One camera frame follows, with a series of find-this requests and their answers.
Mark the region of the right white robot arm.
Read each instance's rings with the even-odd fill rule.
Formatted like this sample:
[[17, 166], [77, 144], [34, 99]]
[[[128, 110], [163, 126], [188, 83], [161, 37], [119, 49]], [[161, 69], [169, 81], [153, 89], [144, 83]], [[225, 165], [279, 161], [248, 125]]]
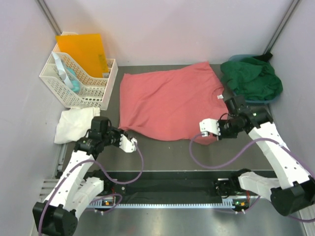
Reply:
[[269, 200], [282, 216], [314, 205], [314, 175], [286, 146], [268, 111], [251, 109], [240, 95], [226, 100], [225, 104], [231, 117], [219, 119], [218, 139], [236, 138], [240, 132], [246, 132], [252, 139], [248, 146], [258, 145], [276, 174], [275, 178], [268, 178], [241, 169], [229, 177], [229, 191], [237, 195], [245, 191], [256, 193]]

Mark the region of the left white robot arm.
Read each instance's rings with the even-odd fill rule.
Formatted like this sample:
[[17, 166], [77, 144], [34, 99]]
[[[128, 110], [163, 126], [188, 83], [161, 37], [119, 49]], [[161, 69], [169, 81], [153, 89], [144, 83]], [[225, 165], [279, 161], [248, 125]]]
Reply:
[[40, 236], [71, 236], [84, 210], [98, 195], [111, 191], [109, 180], [85, 178], [90, 166], [107, 146], [126, 153], [136, 150], [137, 141], [111, 125], [106, 117], [94, 117], [91, 127], [74, 147], [70, 161], [51, 193], [33, 209], [35, 225]]

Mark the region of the pink t shirt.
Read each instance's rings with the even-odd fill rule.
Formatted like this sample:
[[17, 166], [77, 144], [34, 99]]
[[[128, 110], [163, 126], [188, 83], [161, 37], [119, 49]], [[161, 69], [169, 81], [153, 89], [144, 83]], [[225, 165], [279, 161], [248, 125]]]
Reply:
[[199, 123], [227, 113], [223, 84], [207, 62], [181, 69], [124, 74], [120, 124], [160, 141], [191, 140]]

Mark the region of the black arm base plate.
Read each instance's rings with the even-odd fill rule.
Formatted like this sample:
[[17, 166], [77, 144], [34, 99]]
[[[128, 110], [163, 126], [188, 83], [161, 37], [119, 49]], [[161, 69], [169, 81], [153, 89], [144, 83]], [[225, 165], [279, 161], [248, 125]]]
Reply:
[[101, 170], [85, 174], [85, 178], [99, 177], [105, 181], [103, 195], [111, 192], [122, 195], [123, 204], [197, 204], [220, 203], [223, 198], [246, 194], [233, 190], [228, 182], [233, 171], [144, 171], [110, 172], [109, 176], [119, 184], [111, 182]]

